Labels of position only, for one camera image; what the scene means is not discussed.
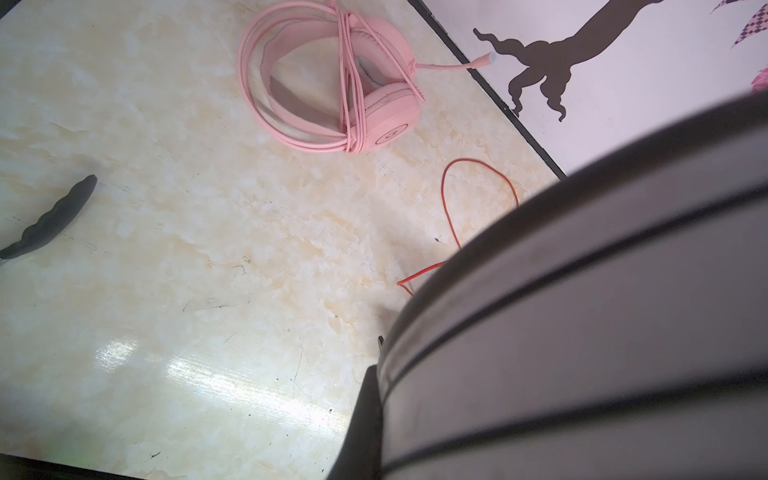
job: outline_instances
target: pink headphones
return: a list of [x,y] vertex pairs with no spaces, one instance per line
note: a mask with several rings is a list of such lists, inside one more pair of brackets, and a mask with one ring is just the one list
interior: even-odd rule
[[[335,21],[302,12],[291,12],[269,22],[265,19],[285,10],[311,8],[336,17]],[[289,126],[321,137],[323,143],[301,141],[277,130],[256,107],[248,86],[248,62],[256,44],[273,27],[289,22],[264,46],[261,79],[274,114]],[[339,75],[341,93],[339,130],[302,118],[289,111],[273,96],[272,67],[292,50],[321,38],[339,37]],[[284,2],[258,15],[248,26],[237,54],[240,86],[256,118],[274,137],[301,151],[360,153],[373,151],[409,131],[421,114],[424,94],[412,75],[417,68],[465,70],[491,64],[484,55],[466,65],[417,64],[406,39],[389,23],[342,12],[331,0],[329,5],[313,2]]]

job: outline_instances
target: white wall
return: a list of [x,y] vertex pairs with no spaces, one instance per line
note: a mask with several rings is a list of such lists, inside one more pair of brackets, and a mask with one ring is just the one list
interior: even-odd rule
[[[453,41],[473,59],[491,51],[472,33],[499,39],[560,41],[607,0],[425,0]],[[664,0],[644,7],[595,58],[575,65],[562,96],[567,115],[547,106],[539,85],[523,90],[520,120],[571,174],[627,142],[743,94],[768,65],[768,31],[733,45],[765,0]],[[511,106],[509,81],[525,66],[509,55],[480,72]]]

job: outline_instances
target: wall decal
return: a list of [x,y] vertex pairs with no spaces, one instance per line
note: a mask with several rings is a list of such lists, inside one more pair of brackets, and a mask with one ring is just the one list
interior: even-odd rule
[[500,41],[493,34],[480,33],[477,28],[473,32],[479,40],[490,41],[497,53],[511,55],[528,66],[509,82],[509,94],[515,103],[512,111],[516,115],[519,116],[523,108],[520,102],[523,88],[546,77],[539,89],[547,98],[549,108],[560,112],[559,121],[563,121],[565,107],[561,104],[561,97],[571,80],[571,67],[599,55],[618,38],[643,7],[662,1],[609,0],[575,35],[553,43],[539,40],[523,46],[513,38]]
[[768,90],[768,67],[760,71],[759,74],[752,80],[752,92]]
[[[715,7],[712,12],[722,7],[723,5],[728,5],[729,3],[742,2],[742,1],[743,0],[723,0],[722,2],[717,4],[717,7]],[[739,34],[739,38],[736,39],[733,45],[736,46],[742,40],[749,38],[752,35],[755,35],[756,33],[763,30],[768,30],[768,3],[763,5],[763,7],[760,10],[758,10],[755,15],[753,15],[753,17],[750,19],[750,22],[744,26],[744,29]]]

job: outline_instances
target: gray fabric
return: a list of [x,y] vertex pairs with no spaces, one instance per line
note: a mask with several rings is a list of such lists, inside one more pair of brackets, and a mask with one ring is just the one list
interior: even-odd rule
[[642,413],[431,458],[385,478],[765,478],[766,405],[764,393]]
[[483,306],[563,263],[701,204],[768,180],[764,131],[694,151],[518,241],[445,292],[379,363],[379,390],[425,346]]
[[466,432],[768,366],[765,219],[768,201],[654,238],[457,336],[385,404],[385,464]]

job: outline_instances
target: pink decal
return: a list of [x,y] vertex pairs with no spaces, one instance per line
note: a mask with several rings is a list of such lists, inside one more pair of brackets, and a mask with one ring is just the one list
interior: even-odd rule
[[752,92],[757,93],[766,89],[768,89],[768,68],[761,70],[755,79],[752,80]]

